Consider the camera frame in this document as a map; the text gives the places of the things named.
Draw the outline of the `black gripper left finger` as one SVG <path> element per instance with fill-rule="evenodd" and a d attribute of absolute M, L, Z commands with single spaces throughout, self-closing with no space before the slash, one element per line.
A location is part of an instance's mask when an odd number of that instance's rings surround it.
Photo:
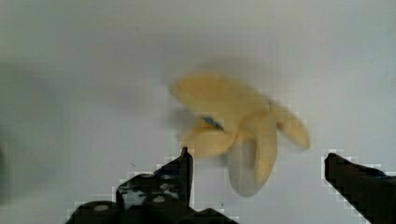
<path fill-rule="evenodd" d="M 80 205 L 65 224 L 237 224 L 222 213 L 190 207 L 193 158 L 187 148 L 158 170 L 120 184 L 114 202 Z"/>

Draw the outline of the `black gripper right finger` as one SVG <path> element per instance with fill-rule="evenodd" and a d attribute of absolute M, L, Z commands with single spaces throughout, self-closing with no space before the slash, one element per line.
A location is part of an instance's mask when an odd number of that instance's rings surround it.
<path fill-rule="evenodd" d="M 325 179 L 370 224 L 396 223 L 395 176 L 353 163 L 329 153 L 324 160 Z"/>

